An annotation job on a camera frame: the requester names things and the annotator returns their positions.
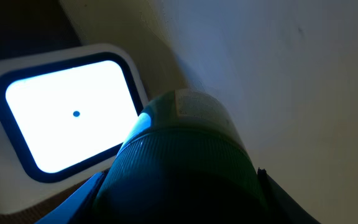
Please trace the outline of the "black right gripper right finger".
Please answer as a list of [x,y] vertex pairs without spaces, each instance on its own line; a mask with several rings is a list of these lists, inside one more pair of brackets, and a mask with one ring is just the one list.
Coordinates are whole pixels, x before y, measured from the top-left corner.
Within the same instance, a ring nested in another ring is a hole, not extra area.
[[279,186],[265,169],[257,177],[265,195],[272,221],[290,224],[320,224]]

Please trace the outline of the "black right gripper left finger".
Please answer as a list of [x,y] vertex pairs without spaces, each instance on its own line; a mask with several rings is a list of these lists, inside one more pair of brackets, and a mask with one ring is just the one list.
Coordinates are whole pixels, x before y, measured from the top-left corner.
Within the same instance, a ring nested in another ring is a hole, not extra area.
[[69,224],[85,221],[89,217],[90,207],[105,178],[105,172],[96,173],[36,224]]

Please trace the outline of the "green lidded jar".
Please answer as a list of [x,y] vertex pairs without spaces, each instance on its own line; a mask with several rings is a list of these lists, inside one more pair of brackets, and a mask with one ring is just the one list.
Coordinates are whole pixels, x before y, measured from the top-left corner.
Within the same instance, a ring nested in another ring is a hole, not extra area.
[[100,223],[269,223],[256,171],[225,109],[182,89],[152,100],[92,207]]

